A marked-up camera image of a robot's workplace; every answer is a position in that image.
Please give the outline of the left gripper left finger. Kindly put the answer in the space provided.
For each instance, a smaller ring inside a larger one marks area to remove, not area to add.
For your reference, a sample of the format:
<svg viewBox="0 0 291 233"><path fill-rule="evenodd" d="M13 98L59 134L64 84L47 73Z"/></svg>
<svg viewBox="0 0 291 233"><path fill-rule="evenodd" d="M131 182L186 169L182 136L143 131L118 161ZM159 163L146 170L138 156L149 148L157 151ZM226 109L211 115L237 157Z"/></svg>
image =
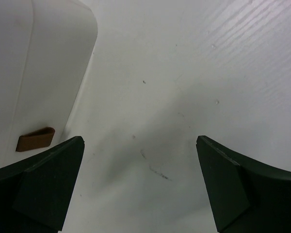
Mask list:
<svg viewBox="0 0 291 233"><path fill-rule="evenodd" d="M63 229L85 143L75 136L0 168L0 233L58 233Z"/></svg>

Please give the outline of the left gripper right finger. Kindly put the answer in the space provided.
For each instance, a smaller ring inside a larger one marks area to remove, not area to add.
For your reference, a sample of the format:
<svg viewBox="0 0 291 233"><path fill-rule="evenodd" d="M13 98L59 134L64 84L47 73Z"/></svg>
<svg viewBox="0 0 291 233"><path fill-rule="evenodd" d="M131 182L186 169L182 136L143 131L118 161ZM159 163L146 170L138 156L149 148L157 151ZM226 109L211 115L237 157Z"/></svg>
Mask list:
<svg viewBox="0 0 291 233"><path fill-rule="evenodd" d="M201 135L196 149L219 233L291 233L291 172Z"/></svg>

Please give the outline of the white plastic drawer unit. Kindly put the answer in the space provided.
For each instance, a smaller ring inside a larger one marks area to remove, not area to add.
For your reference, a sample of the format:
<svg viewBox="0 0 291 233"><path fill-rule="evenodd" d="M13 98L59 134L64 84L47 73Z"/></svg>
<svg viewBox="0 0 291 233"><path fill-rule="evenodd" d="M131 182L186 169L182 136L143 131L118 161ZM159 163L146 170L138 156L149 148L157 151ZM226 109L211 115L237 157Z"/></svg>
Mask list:
<svg viewBox="0 0 291 233"><path fill-rule="evenodd" d="M0 0L0 168L61 141L96 38L79 0ZM46 127L55 133L43 148L16 150Z"/></svg>

